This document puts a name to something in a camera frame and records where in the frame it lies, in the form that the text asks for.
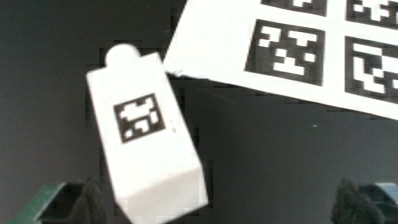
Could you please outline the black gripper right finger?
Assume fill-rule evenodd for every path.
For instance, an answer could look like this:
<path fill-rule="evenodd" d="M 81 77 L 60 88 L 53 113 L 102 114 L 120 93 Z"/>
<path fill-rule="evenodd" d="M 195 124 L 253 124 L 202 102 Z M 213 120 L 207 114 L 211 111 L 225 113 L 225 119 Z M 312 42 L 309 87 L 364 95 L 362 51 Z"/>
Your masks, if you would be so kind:
<path fill-rule="evenodd" d="M 398 184 L 356 185 L 342 179 L 335 189 L 332 224 L 398 224 Z"/>

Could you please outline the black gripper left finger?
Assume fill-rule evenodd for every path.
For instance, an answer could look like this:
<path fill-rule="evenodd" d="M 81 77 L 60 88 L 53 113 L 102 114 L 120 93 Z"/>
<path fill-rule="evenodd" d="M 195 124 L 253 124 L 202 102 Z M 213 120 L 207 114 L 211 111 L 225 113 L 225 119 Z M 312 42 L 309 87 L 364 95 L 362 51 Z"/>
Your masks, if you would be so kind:
<path fill-rule="evenodd" d="M 106 224 L 95 180 L 44 185 L 15 216 L 15 224 Z"/>

